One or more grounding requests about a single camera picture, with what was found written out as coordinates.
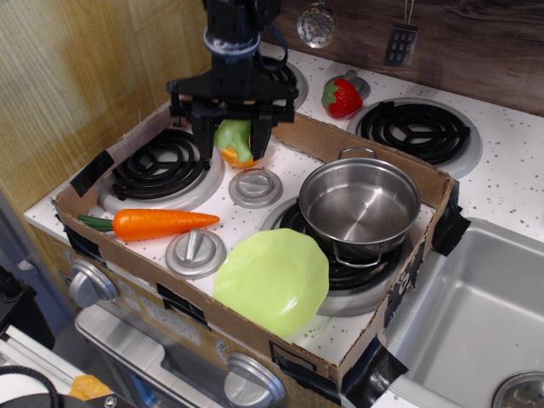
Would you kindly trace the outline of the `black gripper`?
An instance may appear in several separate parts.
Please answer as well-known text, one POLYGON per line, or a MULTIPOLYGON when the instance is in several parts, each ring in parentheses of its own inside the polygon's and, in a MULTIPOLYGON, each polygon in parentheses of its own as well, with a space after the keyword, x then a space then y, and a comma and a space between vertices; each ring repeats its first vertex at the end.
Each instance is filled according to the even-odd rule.
MULTIPOLYGON (((172 116, 185 118, 192 126, 197 147, 205 160, 213 157, 216 126, 224 119, 252 121, 250 147, 252 159, 264 157, 272 126, 294 122, 294 99, 298 96, 295 84, 273 82, 261 77, 254 61, 212 58, 212 68, 199 76, 175 79, 167 83, 172 116)), ((288 62, 288 55, 272 65, 277 70, 288 62)))

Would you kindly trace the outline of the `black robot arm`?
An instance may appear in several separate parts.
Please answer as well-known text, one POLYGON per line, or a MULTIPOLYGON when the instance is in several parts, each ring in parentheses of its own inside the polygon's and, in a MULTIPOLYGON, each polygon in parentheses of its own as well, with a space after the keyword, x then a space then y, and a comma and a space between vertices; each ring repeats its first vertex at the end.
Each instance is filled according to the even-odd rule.
POLYGON ((168 82, 170 113, 190 121, 201 157, 213 156, 214 134, 224 119, 248 120, 250 157, 264 156, 272 129, 293 122, 295 80, 276 82, 265 71, 278 71, 287 62, 264 62, 261 35, 269 32, 281 44, 274 19, 283 11, 280 1, 206 1, 207 28, 203 40, 212 55, 209 71, 168 82))

